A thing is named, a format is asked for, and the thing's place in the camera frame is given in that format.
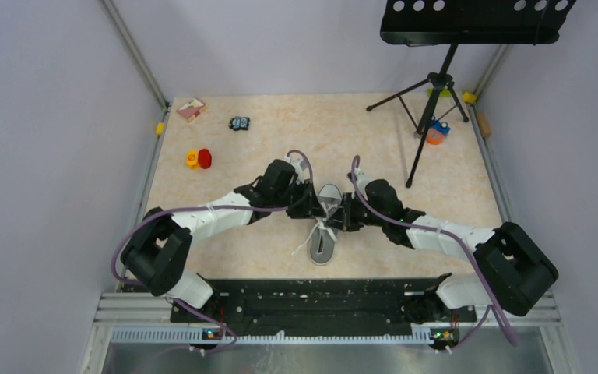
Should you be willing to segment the grey canvas sneaker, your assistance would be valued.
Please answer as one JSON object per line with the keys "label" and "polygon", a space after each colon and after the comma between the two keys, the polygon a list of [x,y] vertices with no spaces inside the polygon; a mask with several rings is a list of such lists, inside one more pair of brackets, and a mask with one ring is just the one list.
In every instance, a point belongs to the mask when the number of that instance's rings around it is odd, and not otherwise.
{"label": "grey canvas sneaker", "polygon": [[316,219],[310,241],[310,258],[318,266],[328,264],[333,256],[338,230],[328,227],[326,221],[338,210],[343,195],[334,184],[324,185],[317,195],[317,200],[324,212],[324,217]]}

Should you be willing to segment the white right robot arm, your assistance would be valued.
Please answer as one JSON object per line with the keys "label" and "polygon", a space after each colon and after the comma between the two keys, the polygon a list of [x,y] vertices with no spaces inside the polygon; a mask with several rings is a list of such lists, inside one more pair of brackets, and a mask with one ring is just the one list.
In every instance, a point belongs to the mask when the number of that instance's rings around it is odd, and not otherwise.
{"label": "white right robot arm", "polygon": [[385,180],[366,184],[364,193],[329,203],[326,225],[343,232],[380,227],[393,244],[434,250],[473,261],[476,273],[448,276],[425,300],[427,314],[446,321],[458,308],[497,305],[514,316],[526,316],[559,277],[556,266],[516,223],[475,228],[432,217],[405,207]]}

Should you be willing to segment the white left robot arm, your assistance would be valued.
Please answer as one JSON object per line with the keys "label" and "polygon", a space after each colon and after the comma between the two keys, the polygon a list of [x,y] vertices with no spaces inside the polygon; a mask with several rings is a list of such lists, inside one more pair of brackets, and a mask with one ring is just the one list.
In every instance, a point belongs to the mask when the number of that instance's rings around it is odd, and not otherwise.
{"label": "white left robot arm", "polygon": [[117,252],[120,263],[151,295],[183,301],[200,322],[214,319],[219,302],[212,285],[187,270],[190,249],[271,213],[284,212],[293,219],[318,217],[310,161],[301,152],[296,155],[273,160],[252,183],[211,203],[149,211],[123,240]]}

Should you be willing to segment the small black blue toy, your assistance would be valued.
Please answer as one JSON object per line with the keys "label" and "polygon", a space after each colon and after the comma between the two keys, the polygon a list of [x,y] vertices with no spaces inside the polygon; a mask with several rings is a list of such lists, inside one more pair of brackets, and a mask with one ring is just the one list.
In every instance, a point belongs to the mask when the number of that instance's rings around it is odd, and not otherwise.
{"label": "small black blue toy", "polygon": [[250,128],[250,121],[249,117],[235,116],[230,119],[229,128],[233,131],[248,131]]}

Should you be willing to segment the red round toy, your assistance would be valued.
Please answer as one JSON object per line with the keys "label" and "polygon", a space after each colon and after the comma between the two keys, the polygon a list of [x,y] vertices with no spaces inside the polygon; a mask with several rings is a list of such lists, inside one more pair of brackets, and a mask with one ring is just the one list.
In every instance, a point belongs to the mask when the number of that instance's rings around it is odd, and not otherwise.
{"label": "red round toy", "polygon": [[212,166],[213,156],[206,148],[199,150],[198,163],[201,169],[209,169]]}

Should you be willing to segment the orange blue toy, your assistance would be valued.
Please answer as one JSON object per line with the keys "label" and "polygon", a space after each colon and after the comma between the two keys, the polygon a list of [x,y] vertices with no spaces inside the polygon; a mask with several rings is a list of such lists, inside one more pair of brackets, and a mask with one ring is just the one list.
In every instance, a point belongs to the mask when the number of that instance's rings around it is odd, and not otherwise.
{"label": "orange blue toy", "polygon": [[431,145],[442,144],[450,132],[450,126],[447,122],[433,120],[431,127],[427,131],[426,142]]}

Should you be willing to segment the yellow round toy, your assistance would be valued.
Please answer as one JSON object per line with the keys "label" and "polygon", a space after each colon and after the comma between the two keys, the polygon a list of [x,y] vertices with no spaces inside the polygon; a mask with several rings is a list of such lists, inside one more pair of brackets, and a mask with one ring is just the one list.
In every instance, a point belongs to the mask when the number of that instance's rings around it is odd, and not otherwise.
{"label": "yellow round toy", "polygon": [[186,157],[185,157],[185,163],[192,170],[201,169],[201,166],[199,163],[199,151],[198,150],[188,151],[186,154]]}

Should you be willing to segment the pink and white box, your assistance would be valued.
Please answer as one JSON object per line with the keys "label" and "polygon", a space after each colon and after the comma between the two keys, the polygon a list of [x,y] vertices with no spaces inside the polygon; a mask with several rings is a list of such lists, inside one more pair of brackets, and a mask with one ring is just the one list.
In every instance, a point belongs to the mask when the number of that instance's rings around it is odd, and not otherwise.
{"label": "pink and white box", "polygon": [[189,99],[176,112],[187,122],[194,121],[206,110],[206,103],[197,97]]}

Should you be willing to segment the yellow corner clip right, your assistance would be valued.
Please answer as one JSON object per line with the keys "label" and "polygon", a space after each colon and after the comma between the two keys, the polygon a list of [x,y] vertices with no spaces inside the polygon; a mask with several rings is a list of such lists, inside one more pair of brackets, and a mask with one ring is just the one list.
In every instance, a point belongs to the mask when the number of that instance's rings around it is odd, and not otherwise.
{"label": "yellow corner clip right", "polygon": [[467,104],[474,104],[477,101],[477,96],[469,91],[465,91],[462,93],[462,99],[467,103]]}

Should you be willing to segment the yellow corner clip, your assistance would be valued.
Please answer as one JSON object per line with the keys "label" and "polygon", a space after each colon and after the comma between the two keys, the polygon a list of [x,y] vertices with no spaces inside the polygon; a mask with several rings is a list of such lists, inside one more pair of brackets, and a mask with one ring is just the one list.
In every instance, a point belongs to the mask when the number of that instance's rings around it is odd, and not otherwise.
{"label": "yellow corner clip", "polygon": [[156,136],[161,136],[164,133],[164,123],[159,122],[156,127]]}
{"label": "yellow corner clip", "polygon": [[462,99],[467,103],[467,104],[474,104],[477,101],[477,96],[469,91],[465,91],[462,93]]}

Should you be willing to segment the yellow corner clip left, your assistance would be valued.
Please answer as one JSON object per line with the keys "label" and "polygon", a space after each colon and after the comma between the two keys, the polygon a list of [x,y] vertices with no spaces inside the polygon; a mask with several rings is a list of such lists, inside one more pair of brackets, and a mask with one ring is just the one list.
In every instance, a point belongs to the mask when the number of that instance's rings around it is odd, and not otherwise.
{"label": "yellow corner clip left", "polygon": [[164,133],[164,123],[159,122],[156,127],[156,136],[161,136]]}

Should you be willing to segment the black music stand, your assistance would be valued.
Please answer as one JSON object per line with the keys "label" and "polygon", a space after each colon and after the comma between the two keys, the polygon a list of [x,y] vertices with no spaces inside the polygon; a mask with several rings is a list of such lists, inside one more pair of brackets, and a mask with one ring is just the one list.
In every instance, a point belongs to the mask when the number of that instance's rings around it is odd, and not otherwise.
{"label": "black music stand", "polygon": [[449,68],[461,44],[553,44],[565,23],[573,1],[388,1],[380,27],[381,39],[391,45],[407,47],[448,46],[437,72],[430,72],[420,82],[390,97],[367,106],[372,111],[404,94],[430,84],[431,95],[420,120],[412,123],[420,144],[406,180],[411,187],[427,131],[432,123],[438,98],[443,91],[451,94],[454,79]]}

